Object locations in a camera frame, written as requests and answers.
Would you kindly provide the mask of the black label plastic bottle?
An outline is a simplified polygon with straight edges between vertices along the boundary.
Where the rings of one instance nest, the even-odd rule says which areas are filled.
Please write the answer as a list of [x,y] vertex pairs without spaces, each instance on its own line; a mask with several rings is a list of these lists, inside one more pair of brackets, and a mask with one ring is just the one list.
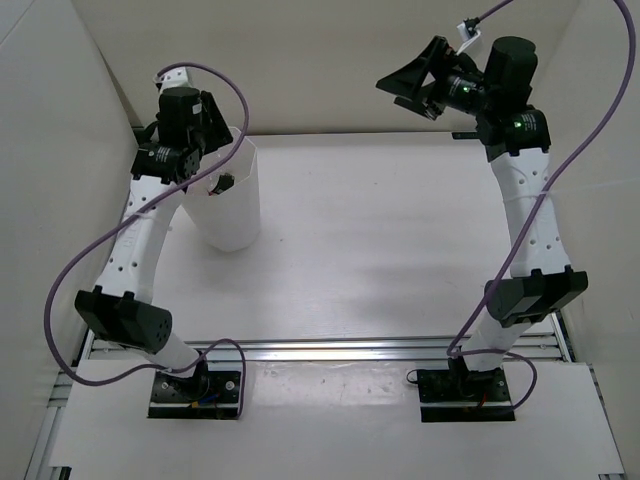
[[211,182],[210,188],[207,190],[209,196],[218,196],[225,191],[231,189],[235,185],[235,176],[231,173],[221,173],[214,181]]

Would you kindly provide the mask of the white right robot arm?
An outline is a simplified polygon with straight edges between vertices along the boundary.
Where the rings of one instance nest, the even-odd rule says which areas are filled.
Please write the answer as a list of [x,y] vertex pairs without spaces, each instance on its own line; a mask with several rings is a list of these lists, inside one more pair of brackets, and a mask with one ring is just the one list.
[[463,49],[436,36],[377,84],[396,105],[430,120],[447,108],[472,116],[502,196],[511,251],[484,288],[478,325],[463,328],[470,338],[450,347],[449,387],[464,400],[496,378],[523,333],[588,286],[586,273],[571,265],[547,196],[550,133],[544,113],[529,102],[537,65],[535,45],[520,37],[495,40],[479,69]]

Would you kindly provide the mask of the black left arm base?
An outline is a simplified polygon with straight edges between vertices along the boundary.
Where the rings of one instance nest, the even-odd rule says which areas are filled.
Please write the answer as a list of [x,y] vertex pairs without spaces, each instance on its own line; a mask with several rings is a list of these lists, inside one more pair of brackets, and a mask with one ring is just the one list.
[[244,409],[246,361],[223,366],[202,360],[189,378],[156,373],[147,417],[162,420],[239,420]]

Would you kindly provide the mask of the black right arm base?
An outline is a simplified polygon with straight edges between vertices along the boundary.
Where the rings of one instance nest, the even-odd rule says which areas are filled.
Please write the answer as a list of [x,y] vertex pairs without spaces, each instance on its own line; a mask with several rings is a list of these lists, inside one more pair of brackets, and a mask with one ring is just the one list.
[[494,370],[487,380],[459,382],[449,370],[415,369],[407,374],[418,388],[422,423],[512,422],[506,376]]

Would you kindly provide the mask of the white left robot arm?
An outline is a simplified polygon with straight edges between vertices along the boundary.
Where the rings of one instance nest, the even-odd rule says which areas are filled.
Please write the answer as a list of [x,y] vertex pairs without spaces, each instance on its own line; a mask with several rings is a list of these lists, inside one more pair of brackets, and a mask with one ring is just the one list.
[[137,135],[129,195],[114,243],[94,286],[75,309],[100,340],[148,359],[186,399],[208,397],[213,378],[203,353],[173,331],[169,311],[153,303],[157,264],[179,208],[206,242],[221,252],[249,247],[261,228],[258,152],[248,127],[232,129],[209,91],[189,71],[222,72],[196,62],[161,69],[156,119]]

